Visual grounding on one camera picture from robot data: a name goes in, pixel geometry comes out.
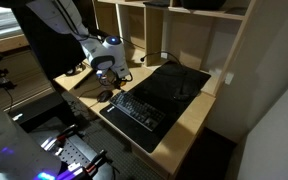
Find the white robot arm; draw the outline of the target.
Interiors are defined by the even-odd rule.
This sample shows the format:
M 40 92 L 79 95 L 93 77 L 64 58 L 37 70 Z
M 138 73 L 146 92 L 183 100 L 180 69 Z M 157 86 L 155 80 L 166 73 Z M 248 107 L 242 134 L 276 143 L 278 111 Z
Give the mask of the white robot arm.
M 72 34 L 98 77 L 112 70 L 123 79 L 130 75 L 124 45 L 116 36 L 101 42 L 82 24 L 81 15 L 72 0 L 33 0 L 26 6 L 46 25 L 59 34 Z

